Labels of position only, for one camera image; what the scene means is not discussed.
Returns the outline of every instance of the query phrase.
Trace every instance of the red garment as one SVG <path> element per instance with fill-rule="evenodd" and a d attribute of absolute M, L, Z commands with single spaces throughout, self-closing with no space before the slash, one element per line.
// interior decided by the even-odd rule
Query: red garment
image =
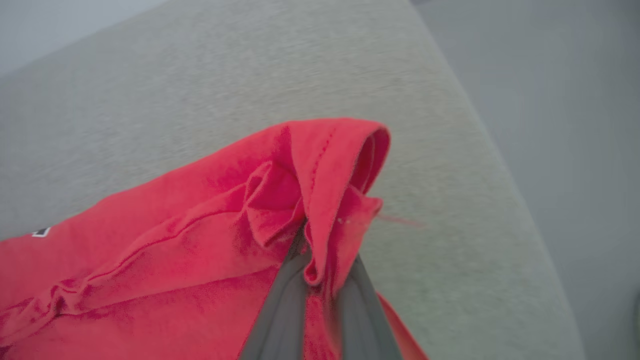
<path fill-rule="evenodd" d="M 388 147 L 375 122 L 287 122 L 0 242 L 0 357 L 235 359 L 307 217 L 305 359 L 339 359 L 332 299 Z M 383 308 L 404 358 L 426 359 Z"/>

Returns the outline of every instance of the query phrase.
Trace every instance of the seam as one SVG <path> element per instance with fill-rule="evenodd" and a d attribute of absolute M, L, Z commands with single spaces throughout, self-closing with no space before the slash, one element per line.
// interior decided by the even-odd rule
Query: seam
<path fill-rule="evenodd" d="M 99 277 L 104 277 L 106 275 L 111 275 L 114 272 L 117 273 L 117 270 L 121 269 L 128 260 L 135 258 L 140 252 L 142 252 L 143 250 L 149 248 L 149 247 L 153 247 L 154 245 L 160 244 L 160 243 L 164 243 L 166 241 L 170 241 L 173 240 L 175 238 L 177 238 L 178 236 L 180 236 L 185 230 L 189 229 L 193 224 L 195 224 L 196 222 L 201 221 L 202 219 L 208 218 L 208 217 L 213 217 L 216 215 L 220 215 L 220 214 L 225 214 L 225 213 L 240 213 L 242 212 L 242 210 L 240 211 L 212 211 L 210 213 L 205 213 L 203 215 L 200 215 L 199 217 L 196 217 L 194 219 L 192 219 L 191 221 L 189 221 L 184 227 L 182 227 L 182 229 L 178 230 L 177 233 L 173 234 L 173 235 L 169 235 L 169 236 L 165 236 L 164 238 L 160 238 L 159 240 L 153 241 L 151 243 L 146 243 L 144 245 L 142 245 L 141 247 L 135 249 L 134 251 L 132 251 L 125 259 L 123 259 L 122 261 L 120 261 L 117 266 L 107 272 L 104 272 L 103 274 L 99 274 L 99 275 L 94 275 L 90 278 L 88 278 L 86 280 L 86 283 L 89 283 Z"/>
<path fill-rule="evenodd" d="M 320 165 L 320 160 L 322 160 L 322 157 L 326 153 L 326 150 L 329 147 L 329 142 L 333 138 L 333 134 L 335 134 L 336 130 L 337 130 L 337 127 L 334 127 L 331 130 L 331 133 L 329 133 L 329 136 L 327 137 L 326 142 L 324 143 L 324 146 L 316 159 L 316 163 L 314 164 L 314 167 L 311 170 L 311 191 L 309 191 L 309 209 L 311 209 L 311 200 L 313 199 L 314 189 L 316 188 L 316 176 L 317 176 L 318 166 Z"/>

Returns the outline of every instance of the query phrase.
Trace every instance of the clothing tag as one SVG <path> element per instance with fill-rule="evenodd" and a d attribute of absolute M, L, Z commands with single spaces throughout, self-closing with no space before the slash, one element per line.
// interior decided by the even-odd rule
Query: clothing tag
<path fill-rule="evenodd" d="M 35 233 L 31 233 L 31 236 L 33 236 L 34 238 L 44 238 L 45 236 L 47 236 L 47 234 L 49 234 L 49 230 L 51 230 L 50 227 L 47 227 L 45 229 L 40 229 Z"/>

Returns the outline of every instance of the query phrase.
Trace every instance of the stitching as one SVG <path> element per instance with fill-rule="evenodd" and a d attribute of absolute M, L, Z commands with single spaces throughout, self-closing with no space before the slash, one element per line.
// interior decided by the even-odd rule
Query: stitching
<path fill-rule="evenodd" d="M 97 279 L 97 278 L 99 278 L 99 277 L 105 277 L 105 276 L 107 276 L 107 275 L 112 275 L 112 274 L 119 274 L 119 273 L 120 273 L 120 271 L 121 271 L 121 270 L 123 270 L 123 267 L 126 265 L 126 262 L 127 262 L 128 260 L 130 260 L 130 259 L 132 259 L 132 258 L 135 258 L 135 257 L 136 257 L 140 252 L 144 251 L 145 249 L 147 249 L 147 248 L 149 248 L 149 247 L 153 247 L 154 245 L 158 245 L 158 244 L 160 244 L 160 243 L 164 243 L 164 242 L 166 242 L 166 241 L 170 241 L 170 240 L 173 240 L 173 239 L 177 238 L 178 236 L 180 236 L 180 234 L 182 234 L 186 229 L 188 229 L 189 227 L 191 227 L 191 226 L 192 226 L 193 224 L 195 224 L 196 222 L 199 222 L 199 221 L 201 221 L 201 220 L 203 220 L 204 218 L 207 218 L 207 217 L 211 217 L 211 216 L 215 216 L 215 215 L 220 215 L 220 214 L 224 214 L 224 213 L 234 213 L 234 212 L 238 212 L 238 211 L 212 211 L 212 212 L 206 213 L 206 214 L 204 214 L 204 215 L 201 215 L 201 216 L 199 216 L 199 217 L 196 217 L 196 218 L 192 219 L 191 221 L 189 221 L 189 222 L 188 222 L 184 227 L 182 227 L 180 230 L 178 230 L 178 231 L 177 231 L 177 233 L 175 233 L 175 234 L 173 234 L 173 235 L 170 235 L 170 236 L 165 236 L 164 238 L 160 238 L 159 240 L 153 241 L 153 242 L 151 242 L 151 243 L 144 244 L 143 246 L 141 246 L 141 247 L 139 247 L 139 248 L 135 249 L 135 250 L 134 250 L 134 251 L 132 251 L 132 252 L 131 252 L 131 253 L 130 253 L 130 254 L 129 254 L 129 255 L 128 255 L 124 260 L 120 261 L 120 262 L 117 264 L 117 266 L 116 266 L 116 267 L 113 267 L 111 270 L 109 270 L 109 271 L 107 271 L 107 272 L 104 272 L 104 273 L 102 273 L 102 274 L 99 274 L 99 275 L 94 275 L 94 276 L 92 276 L 92 277 L 84 278 L 84 279 L 82 280 L 82 283 L 80 284 L 80 286 L 78 286 L 76 289 L 68 290 L 68 289 L 65 289 L 65 288 L 64 288 L 64 287 L 62 287 L 62 286 L 59 286 L 59 285 L 58 285 L 58 283 L 54 284 L 54 287 L 55 287 L 55 286 L 57 286 L 61 291 L 64 291 L 64 292 L 69 293 L 69 294 L 76 294 L 76 293 L 78 293 L 78 292 L 80 292 L 80 291 L 83 291 L 83 290 L 86 288 L 86 286 L 89 284 L 89 282 L 92 282 L 93 280 L 95 280 L 95 279 Z M 153 229 L 155 229 L 156 227 L 159 227 L 159 226 L 162 226 L 162 223 L 161 223 L 161 224 L 159 224 L 159 225 L 157 225 L 157 226 L 154 226 L 153 228 L 149 229 L 148 231 L 151 231 L 151 230 L 153 230 Z M 53 301 L 53 300 L 55 300 L 55 299 L 54 299 L 54 298 L 53 298 L 53 296 L 52 296 L 52 299 L 51 299 L 51 300 L 49 301 L 49 303 L 48 303 L 48 308 L 47 308 L 47 312 L 46 312 L 46 314 L 41 315 L 41 316 L 40 316 L 40 318 L 39 318 L 39 320 L 44 319 L 44 318 L 47 318 L 47 315 L 51 312 L 51 305 L 52 305 L 52 301 Z M 14 335 L 18 334 L 20 331 L 23 331 L 24 329 L 26 329 L 26 328 L 28 328 L 28 327 L 29 327 L 29 325 L 26 325 L 26 326 L 24 326 L 24 327 L 21 327 L 20 329 L 17 329 L 17 330 L 15 330 L 15 331 L 13 331 L 11 334 L 7 335 L 7 336 L 6 336 L 6 338 L 9 338 L 9 337 L 11 337 L 11 336 L 14 336 Z"/>
<path fill-rule="evenodd" d="M 331 130 L 331 133 L 329 133 L 329 137 L 327 137 L 326 142 L 324 143 L 324 147 L 320 151 L 320 154 L 316 159 L 316 163 L 314 164 L 314 167 L 311 170 L 311 191 L 309 191 L 309 209 L 311 208 L 311 200 L 313 199 L 314 189 L 316 188 L 316 175 L 317 175 L 318 165 L 320 165 L 320 160 L 322 159 L 323 155 L 326 153 L 326 149 L 327 147 L 329 147 L 329 142 L 333 138 L 333 134 L 335 134 L 336 130 L 337 130 L 337 127 L 334 127 Z"/>

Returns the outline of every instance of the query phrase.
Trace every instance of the couch cushion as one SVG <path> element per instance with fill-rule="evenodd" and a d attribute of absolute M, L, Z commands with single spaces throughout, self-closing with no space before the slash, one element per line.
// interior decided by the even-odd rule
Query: couch cushion
<path fill-rule="evenodd" d="M 508 173 L 410 4 L 171 0 L 0 79 L 0 237 L 291 119 L 387 124 L 362 249 L 433 359 L 580 359 Z M 402 218 L 405 222 L 392 221 Z"/>

